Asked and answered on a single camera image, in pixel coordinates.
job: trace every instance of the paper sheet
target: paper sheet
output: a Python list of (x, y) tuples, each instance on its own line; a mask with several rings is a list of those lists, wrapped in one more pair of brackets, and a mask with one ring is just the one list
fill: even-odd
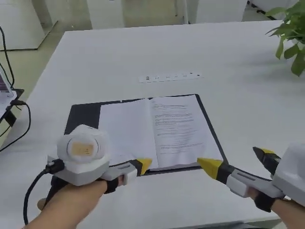
[(195, 95), (151, 100), (159, 167), (222, 160)]
[(101, 106), (99, 129), (108, 133), (111, 165), (147, 157), (158, 168), (148, 99)]

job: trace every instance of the power strip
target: power strip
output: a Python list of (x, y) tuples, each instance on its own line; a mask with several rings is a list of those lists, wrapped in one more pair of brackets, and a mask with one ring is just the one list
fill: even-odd
[(193, 80), (200, 79), (203, 76), (200, 73), (176, 73), (176, 74), (159, 74), (159, 75), (147, 75), (140, 76), (140, 83), (154, 83), (154, 82), (165, 82), (165, 81), (175, 81), (175, 80)]

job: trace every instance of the white table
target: white table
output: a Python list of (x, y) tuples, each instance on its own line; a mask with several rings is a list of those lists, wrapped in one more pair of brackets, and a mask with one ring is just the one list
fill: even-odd
[[(56, 148), (73, 104), (198, 93), (229, 162), (269, 177), (253, 146), (280, 156), (303, 142), (305, 79), (275, 58), (278, 21), (142, 27), (65, 33), (28, 104), (32, 128), (0, 154), (1, 228), (22, 225), (25, 192)], [(152, 73), (199, 71), (200, 80), (138, 83)], [(23, 109), (6, 142), (28, 125)], [(39, 181), (29, 201), (29, 219), (50, 188)], [(80, 229), (171, 229), (276, 219), (255, 208), (202, 170), (138, 178), (106, 195)]]

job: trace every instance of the black cable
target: black cable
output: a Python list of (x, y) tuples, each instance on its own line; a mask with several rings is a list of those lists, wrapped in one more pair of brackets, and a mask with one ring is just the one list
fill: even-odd
[(0, 135), (0, 137), (2, 137), (2, 136), (9, 130), (9, 128), (10, 128), (10, 125), (9, 125), (9, 127)]
[(8, 66), (9, 66), (9, 69), (10, 69), (10, 74), (11, 74), (11, 78), (12, 78), (12, 82), (10, 83), (11, 87), (14, 86), (15, 84), (15, 76), (14, 76), (14, 73), (13, 73), (13, 70), (11, 68), (11, 65), (10, 65), (10, 60), (9, 60), (9, 56), (8, 56), (8, 51), (6, 49), (6, 42), (5, 42), (5, 35), (4, 35), (4, 31), (2, 29), (2, 27), (0, 26), (0, 31), (2, 33), (2, 41), (3, 41), (3, 49), (4, 49), (4, 54), (5, 54), (5, 58), (6, 58), (6, 61), (8, 63)]
[(18, 140), (20, 140), (21, 138), (23, 138), (28, 131), (30, 130), (31, 127), (31, 123), (32, 123), (32, 116), (31, 116), (31, 109), (29, 107), (29, 105), (27, 105), (24, 101), (19, 101), (19, 100), (13, 100), (11, 103), (11, 105), (25, 105), (28, 108), (29, 111), (29, 126), (27, 128), (27, 130), (23, 133), (23, 135), (21, 135), (20, 137), (18, 137), (17, 139), (15, 139), (14, 141), (12, 141), (11, 143), (7, 144), (5, 147), (3, 147), (2, 149), (0, 149), (0, 152), (2, 152), (3, 150), (5, 150), (7, 147), (11, 146), (12, 144), (14, 144), (15, 142), (17, 142)]
[(27, 193), (25, 194), (25, 197), (24, 197), (24, 202), (23, 202), (23, 220), (24, 220), (24, 224), (25, 225), (28, 225), (29, 224), (29, 219), (28, 219), (28, 203), (29, 203), (29, 197), (30, 197), (30, 194), (33, 190), (33, 188), (35, 187), (35, 185), (37, 184), (37, 182), (39, 181), (39, 179), (45, 175), (45, 174), (55, 174), (55, 173), (58, 173), (62, 170), (65, 169), (65, 164), (62, 160), (60, 159), (55, 159), (51, 162), (49, 162), (45, 169), (42, 170), (37, 176), (36, 178), (34, 179), (34, 181), (31, 183), (30, 187), (28, 188), (28, 191)]
[(29, 224), (29, 220), (28, 220), (28, 203), (29, 203), (29, 197), (30, 197), (30, 194), (33, 190), (33, 188), (35, 187), (36, 183), (38, 182), (38, 180), (45, 174), (47, 174), (48, 172), (44, 169), (42, 170), (37, 176), (36, 178), (34, 179), (34, 181), (32, 182), (32, 184), (30, 185), (27, 193), (25, 194), (25, 197), (24, 197), (24, 202), (23, 202), (23, 220), (24, 220), (24, 223), (25, 225), (28, 225)]

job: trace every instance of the black strap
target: black strap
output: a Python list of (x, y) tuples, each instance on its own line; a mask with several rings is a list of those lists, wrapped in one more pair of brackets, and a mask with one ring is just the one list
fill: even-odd
[(271, 212), (271, 207), (274, 204), (275, 200), (276, 200), (275, 198), (271, 198), (265, 193), (259, 192), (254, 202), (258, 209), (266, 212)]

